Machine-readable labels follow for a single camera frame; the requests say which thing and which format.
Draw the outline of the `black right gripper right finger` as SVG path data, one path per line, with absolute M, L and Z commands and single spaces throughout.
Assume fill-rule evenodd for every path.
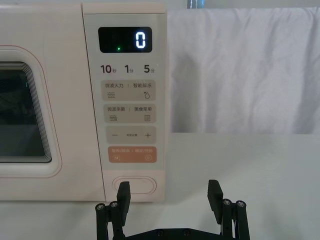
M 220 225 L 220 237 L 225 240 L 250 239 L 247 204 L 244 201 L 232 202 L 224 198 L 220 183 L 215 179 L 208 181 L 207 198 L 216 222 Z

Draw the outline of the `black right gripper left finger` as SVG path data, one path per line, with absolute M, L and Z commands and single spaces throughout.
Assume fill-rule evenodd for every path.
M 130 182 L 120 183 L 116 201 L 109 205 L 99 203 L 95 206 L 96 213 L 96 239 L 108 240 L 108 223 L 112 224 L 113 240 L 125 240 L 123 227 L 126 223 L 131 202 Z

